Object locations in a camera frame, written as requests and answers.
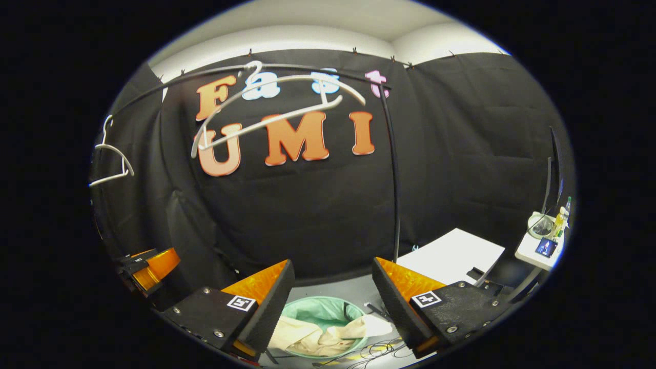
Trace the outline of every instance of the laundry basket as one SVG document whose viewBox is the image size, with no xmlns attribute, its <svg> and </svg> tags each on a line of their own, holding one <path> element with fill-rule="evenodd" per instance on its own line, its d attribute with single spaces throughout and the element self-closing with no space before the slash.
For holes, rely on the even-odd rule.
<svg viewBox="0 0 656 369">
<path fill-rule="evenodd" d="M 325 332 L 326 329 L 332 326 L 343 327 L 364 314 L 365 312 L 355 304 L 337 297 L 313 296 L 298 299 L 286 304 L 281 315 L 286 316 L 287 318 L 316 324 Z M 366 344 L 366 337 L 357 338 L 354 340 L 353 345 L 345 350 L 344 353 L 331 357 L 305 355 L 290 350 L 287 350 L 287 352 L 292 355 L 306 358 L 337 358 L 350 351 L 361 349 L 362 347 L 365 347 Z"/>
</svg>

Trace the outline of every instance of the black backdrop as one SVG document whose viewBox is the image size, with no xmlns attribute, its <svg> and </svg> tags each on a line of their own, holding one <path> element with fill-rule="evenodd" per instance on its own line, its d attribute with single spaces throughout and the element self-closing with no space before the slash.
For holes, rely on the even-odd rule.
<svg viewBox="0 0 656 369">
<path fill-rule="evenodd" d="M 398 149 L 400 255 L 458 227 L 505 247 L 505 257 L 512 257 L 526 219 L 542 206 L 546 158 L 553 156 L 550 125 L 567 164 L 564 196 L 573 193 L 573 156 L 561 119 L 539 84 L 511 56 L 463 54 L 406 70 L 377 56 L 286 50 L 231 58 L 199 70 L 254 59 L 361 76 L 378 70 L 387 78 Z M 93 190 L 110 253 L 175 247 L 182 262 L 169 283 L 182 295 L 205 285 L 221 288 L 287 258 L 295 263 L 299 284 L 363 274 L 374 256 L 391 259 L 390 149 L 382 104 L 370 84 L 340 78 L 365 96 L 367 105 L 341 91 L 344 101 L 325 112 L 328 158 L 267 166 L 267 131 L 260 129 L 239 139 L 239 167 L 212 177 L 189 157 L 199 127 L 196 90 L 228 75 L 236 73 L 169 87 L 163 102 L 154 94 L 115 117 L 108 143 L 131 159 L 136 176 Z M 237 78 L 228 96 L 244 86 L 247 76 Z M 110 112 L 160 83 L 142 66 Z M 310 84 L 281 84 L 274 98 L 238 99 L 209 129 L 219 131 L 235 122 L 248 126 L 269 114 L 317 104 Z M 373 115 L 375 151 L 370 155 L 351 152 L 354 129 L 348 115 L 356 111 Z M 295 129 L 299 121 L 291 120 Z M 118 156 L 97 151 L 94 156 L 92 177 L 120 170 Z M 215 148 L 217 161 L 227 156 L 225 145 Z"/>
</svg>

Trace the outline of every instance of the small screen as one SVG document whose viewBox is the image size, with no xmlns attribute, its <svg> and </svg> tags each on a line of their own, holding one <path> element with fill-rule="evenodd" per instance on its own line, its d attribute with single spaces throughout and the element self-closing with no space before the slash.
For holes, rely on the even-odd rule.
<svg viewBox="0 0 656 369">
<path fill-rule="evenodd" d="M 551 257 L 551 255 L 554 255 L 554 251 L 556 251 L 556 246 L 558 246 L 557 242 L 542 237 L 542 240 L 540 240 L 540 244 L 537 246 L 537 249 L 535 249 L 535 252 L 546 257 Z"/>
</svg>

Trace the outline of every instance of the cream fabric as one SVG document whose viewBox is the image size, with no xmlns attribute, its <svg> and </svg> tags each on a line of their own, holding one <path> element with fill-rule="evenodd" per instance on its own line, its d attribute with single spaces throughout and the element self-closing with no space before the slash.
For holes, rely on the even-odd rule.
<svg viewBox="0 0 656 369">
<path fill-rule="evenodd" d="M 363 315 L 344 327 L 329 327 L 326 332 L 316 324 L 281 316 L 269 347 L 304 355 L 335 356 L 351 348 L 354 339 L 391 331 L 389 322 L 372 315 Z"/>
</svg>

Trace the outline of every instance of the white clothes hanger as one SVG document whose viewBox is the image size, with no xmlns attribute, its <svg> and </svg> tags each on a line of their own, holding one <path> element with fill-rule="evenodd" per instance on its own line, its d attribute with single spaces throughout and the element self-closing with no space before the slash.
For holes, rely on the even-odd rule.
<svg viewBox="0 0 656 369">
<path fill-rule="evenodd" d="M 132 165 L 130 165 L 130 161 L 125 157 L 125 155 L 123 155 L 123 153 L 119 149 L 117 149 L 116 147 L 114 147 L 112 145 L 108 145 L 108 144 L 105 143 L 105 139 L 107 138 L 107 122 L 110 121 L 110 119 L 112 120 L 111 123 L 110 123 L 110 127 L 114 123 L 114 120 L 112 119 L 112 115 L 110 114 L 107 117 L 107 119 L 105 119 L 105 123 L 102 125 L 102 143 L 97 144 L 95 149 L 107 148 L 107 149 L 110 149 L 114 152 L 117 152 L 123 158 L 121 160 L 121 167 L 123 168 L 123 172 L 121 174 L 110 175 L 109 177 L 105 177 L 105 178 L 101 178 L 99 180 L 93 181 L 93 182 L 89 183 L 89 187 L 93 187 L 93 186 L 99 185 L 100 183 L 105 183 L 107 181 L 111 181 L 112 179 L 125 177 L 126 175 L 128 175 L 128 173 L 134 177 L 134 170 L 132 169 Z"/>
<path fill-rule="evenodd" d="M 289 113 L 285 113 L 285 114 L 282 114 L 282 115 L 279 115 L 279 116 L 276 116 L 276 117 L 273 117 L 273 118 L 270 118 L 270 119 L 266 119 L 266 120 L 261 121 L 260 123 L 250 125 L 250 126 L 244 128 L 244 129 L 240 129 L 239 131 L 230 133 L 229 135 L 224 136 L 221 139 L 218 139 L 218 140 L 216 140 L 212 143 L 207 142 L 207 124 L 212 120 L 212 118 L 215 115 L 217 115 L 223 108 L 225 108 L 231 102 L 233 102 L 237 98 L 241 97 L 244 93 L 246 93 L 248 91 L 251 91 L 251 90 L 254 90 L 254 89 L 258 89 L 258 88 L 260 88 L 264 85 L 268 85 L 270 83 L 284 83 L 284 82 L 289 82 L 289 81 L 314 81 L 314 80 L 324 81 L 324 82 L 331 83 L 333 85 L 338 85 L 339 87 L 342 87 L 349 95 L 353 96 L 360 104 L 362 104 L 362 106 L 364 106 L 366 104 L 365 98 L 359 92 L 357 92 L 353 87 L 351 87 L 351 86 L 349 86 L 349 85 L 347 85 L 343 82 L 340 82 L 340 81 L 338 81 L 334 78 L 327 77 L 327 76 L 321 76 L 321 75 L 311 76 L 309 74 L 299 74 L 299 75 L 294 75 L 294 76 L 279 77 L 279 78 L 277 78 L 273 81 L 269 81 L 269 82 L 260 82 L 260 83 L 253 84 L 253 80 L 255 79 L 255 75 L 258 74 L 262 70 L 262 62 L 254 60 L 254 61 L 244 65 L 244 68 L 245 69 L 246 68 L 252 68 L 253 66 L 255 67 L 255 72 L 253 72 L 248 77 L 248 79 L 247 79 L 248 82 L 249 82 L 248 85 L 243 90 L 241 90 L 241 92 L 229 97 L 228 100 L 225 100 L 221 105 L 219 105 L 216 108 L 216 110 L 214 110 L 214 112 L 212 112 L 212 114 L 210 114 L 205 119 L 205 121 L 203 122 L 203 125 L 198 129 L 198 132 L 196 133 L 196 136 L 195 136 L 195 139 L 194 139 L 194 143 L 192 145 L 192 158 L 196 157 L 196 154 L 198 153 L 198 149 L 206 150 L 210 147 L 214 147 L 216 145 L 222 144 L 222 143 L 226 142 L 227 140 L 230 140 L 231 138 L 238 137 L 238 136 L 241 136 L 241 135 L 245 135 L 246 133 L 250 133 L 250 132 L 252 132 L 256 129 L 262 128 L 265 125 L 271 124 L 275 121 L 301 116 L 305 113 L 313 112 L 313 111 L 316 111 L 316 110 L 332 109 L 332 108 L 336 107 L 337 105 L 339 105 L 342 102 L 342 95 L 339 95 L 337 98 L 335 98 L 335 100 L 329 102 L 326 99 L 326 94 L 325 94 L 325 91 L 323 90 L 323 83 L 319 83 L 319 91 L 320 91 L 320 95 L 321 95 L 321 104 L 309 106 L 307 108 L 294 110 L 294 111 L 289 112 Z M 204 145 L 199 144 L 200 137 L 201 137 L 201 132 L 203 132 L 203 134 L 204 134 L 203 136 L 205 137 Z"/>
</svg>

